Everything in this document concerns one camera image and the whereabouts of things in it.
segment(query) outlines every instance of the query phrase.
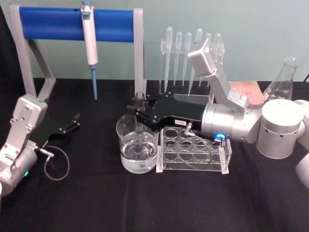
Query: white label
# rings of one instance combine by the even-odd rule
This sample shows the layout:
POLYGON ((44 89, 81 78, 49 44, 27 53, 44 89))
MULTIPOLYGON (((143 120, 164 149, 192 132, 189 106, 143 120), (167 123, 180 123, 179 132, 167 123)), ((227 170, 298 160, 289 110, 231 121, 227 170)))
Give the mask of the white label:
POLYGON ((187 122, 186 121, 175 120, 175 124, 176 125, 181 125, 181 126, 187 126, 187 122))

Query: plastic dropper pipette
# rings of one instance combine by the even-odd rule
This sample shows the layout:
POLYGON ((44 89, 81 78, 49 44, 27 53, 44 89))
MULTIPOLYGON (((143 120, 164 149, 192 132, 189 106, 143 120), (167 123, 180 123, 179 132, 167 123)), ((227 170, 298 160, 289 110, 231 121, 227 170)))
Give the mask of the plastic dropper pipette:
MULTIPOLYGON (((197 33, 196 33, 196 35, 195 35, 195 40, 194 40, 193 46, 196 46, 196 44, 202 39, 202 36, 203 36, 203 29, 202 29, 202 28, 197 29, 197 33)), ((194 68, 192 67, 192 69, 191 69, 190 83, 189 83, 188 96, 190 96, 190 92, 191 92, 191 88, 192 88, 192 84, 193 84, 194 74, 195 74, 195 70, 194 70, 194 68)))
POLYGON ((175 65, 174 65, 174 85, 176 82, 176 76, 177 76, 177 69, 178 69, 178 60, 179 60, 179 53, 180 53, 180 47, 182 45, 182 38, 183 38, 183 34, 178 31, 176 34, 176 54, 175 54, 175 65))
MULTIPOLYGON (((207 40, 207 39, 209 39, 209 40, 211 39, 211 34, 209 32, 206 33, 205 40, 207 40)), ((202 79, 203 79, 203 77, 201 76, 200 80, 199 80, 199 85, 198 85, 199 87, 201 87, 202 79)))
POLYGON ((165 78, 164 78, 164 92, 168 89, 169 81, 169 57, 170 48, 172 47, 173 28, 168 27, 166 30, 166 66, 165 66, 165 78))
POLYGON ((183 84, 184 84, 185 71, 187 69, 188 53, 189 53, 189 49, 191 46, 191 38, 192 38, 192 33, 187 32, 185 35, 185 41, 184 41, 185 54, 184 54, 184 60, 183 60, 183 84))

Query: robotic arm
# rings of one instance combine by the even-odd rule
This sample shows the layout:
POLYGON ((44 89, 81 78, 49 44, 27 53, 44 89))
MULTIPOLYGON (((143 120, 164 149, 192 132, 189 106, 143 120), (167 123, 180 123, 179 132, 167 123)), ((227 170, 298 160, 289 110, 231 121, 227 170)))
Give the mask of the robotic arm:
POLYGON ((36 152, 48 156, 53 153, 44 149, 52 136, 62 136, 79 127, 77 116, 71 124, 63 127, 45 118, 47 104, 32 95, 24 95, 17 101, 10 120, 11 130, 0 150, 0 185, 2 195, 13 191, 37 161, 36 152))
MULTIPOLYGON (((136 109, 139 122, 154 131, 165 126, 185 127, 185 133, 211 140, 232 139, 256 143, 258 150, 273 159, 289 156, 296 140, 309 150, 309 102, 275 99, 251 109, 246 96, 231 88, 210 39, 188 54, 198 76, 204 76, 221 104, 181 102, 171 92, 149 96, 144 111, 136 109)), ((309 154, 296 167, 300 180, 309 188, 309 154)))

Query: cable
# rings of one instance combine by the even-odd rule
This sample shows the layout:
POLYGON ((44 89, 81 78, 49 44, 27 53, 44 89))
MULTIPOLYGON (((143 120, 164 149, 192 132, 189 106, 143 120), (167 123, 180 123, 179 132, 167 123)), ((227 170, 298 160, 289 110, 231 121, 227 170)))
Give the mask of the cable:
POLYGON ((309 74, 308 74, 308 75, 306 76, 306 78, 304 79, 304 82, 306 82, 306 81, 307 81, 308 77, 309 77, 309 74))
MULTIPOLYGON (((199 168, 197 168, 197 167, 194 167, 193 165, 191 165, 190 163, 188 163, 187 161, 185 161, 180 155, 179 155, 179 153, 177 152, 177 148, 176 148, 176 141, 177 141, 177 139, 179 138, 179 136, 180 135, 178 135, 177 136, 177 138, 175 139, 175 141, 174 141, 174 147, 175 147, 175 152, 176 152, 176 155, 186 164, 186 165, 188 165, 189 167, 191 167, 191 168, 193 168, 193 169, 199 169, 199 168)), ((194 136, 194 137, 196 137, 197 139, 199 139, 205 146, 206 146, 206 148, 208 149, 208 151, 209 151, 209 156, 210 156, 210 159, 209 159, 209 162, 207 163, 207 164, 210 164, 211 163, 211 160, 212 160, 212 153, 211 153, 211 148, 210 148, 210 146, 204 141, 204 140, 202 140, 200 137, 198 137, 198 136, 194 136)))
POLYGON ((45 162, 45 164, 44 164, 44 173, 45 173, 45 175, 46 175, 49 179, 54 180, 54 181, 63 180, 64 178, 66 178, 66 177, 68 176, 69 171, 70 171, 70 161, 69 161, 68 155, 67 155, 63 150, 61 150, 59 147, 50 146, 50 145, 47 145, 47 146, 45 146, 45 147, 54 148, 54 149, 56 149, 56 150, 62 152, 62 154, 63 154, 63 155, 65 156, 65 158, 67 159, 67 162, 68 162, 68 169, 67 169, 67 172, 65 173, 65 175, 64 175, 63 177, 61 177, 61 178, 52 178, 52 177, 47 173, 47 171, 46 171, 46 166, 47 166, 47 163, 48 163, 49 160, 50 160, 49 158, 47 158, 47 160, 46 160, 46 162, 45 162))

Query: gray wall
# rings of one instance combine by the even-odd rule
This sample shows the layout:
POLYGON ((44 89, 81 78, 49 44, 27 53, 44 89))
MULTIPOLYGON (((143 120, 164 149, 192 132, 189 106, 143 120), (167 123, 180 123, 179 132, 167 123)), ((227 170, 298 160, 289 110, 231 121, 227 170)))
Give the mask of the gray wall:
MULTIPOLYGON (((0 0, 9 19, 9 5, 71 7, 81 0, 0 0)), ((225 43, 225 71, 230 80, 272 80, 285 56, 302 61, 295 80, 309 73, 307 0, 93 0, 96 8, 144 9, 146 77, 160 75, 161 38, 174 32, 220 32, 225 43)), ((84 42, 40 41, 56 78, 90 78, 84 42)), ((98 43, 98 78, 133 79, 133 45, 98 43)), ((35 77, 42 77, 33 62, 35 77)))

